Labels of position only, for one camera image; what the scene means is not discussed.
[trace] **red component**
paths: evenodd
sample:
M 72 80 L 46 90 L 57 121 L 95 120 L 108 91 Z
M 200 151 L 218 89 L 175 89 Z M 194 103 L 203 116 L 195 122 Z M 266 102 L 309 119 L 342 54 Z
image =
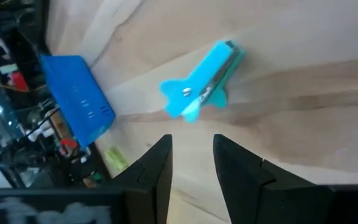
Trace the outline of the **red component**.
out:
M 12 74 L 12 81 L 15 83 L 16 88 L 26 91 L 29 89 L 21 72 L 14 72 Z
M 68 147 L 77 147 L 78 143 L 72 139 L 62 139 L 60 140 L 60 144 Z

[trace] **wood grain surface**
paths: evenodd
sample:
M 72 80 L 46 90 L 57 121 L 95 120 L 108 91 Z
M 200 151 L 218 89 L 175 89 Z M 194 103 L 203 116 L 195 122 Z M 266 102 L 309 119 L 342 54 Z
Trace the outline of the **wood grain surface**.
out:
M 52 52 L 83 46 L 95 58 L 101 44 L 85 36 L 106 1 L 52 1 Z M 96 143 L 134 162 L 173 134 L 171 224 L 229 223 L 217 133 L 314 183 L 358 183 L 358 1 L 143 0 L 98 34 L 110 41 L 91 69 L 117 120 Z M 203 108 L 195 124 L 170 119 L 159 83 L 186 77 L 219 39 L 247 51 L 226 86 L 228 108 Z

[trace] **blue stapler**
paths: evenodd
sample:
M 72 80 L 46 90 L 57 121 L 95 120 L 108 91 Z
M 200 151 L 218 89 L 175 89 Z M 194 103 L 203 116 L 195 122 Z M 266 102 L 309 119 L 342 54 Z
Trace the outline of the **blue stapler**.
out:
M 182 115 L 185 121 L 192 123 L 204 105 L 225 108 L 227 99 L 223 87 L 244 55 L 230 40 L 216 43 L 189 77 L 160 84 L 160 91 L 168 98 L 165 111 L 172 118 Z

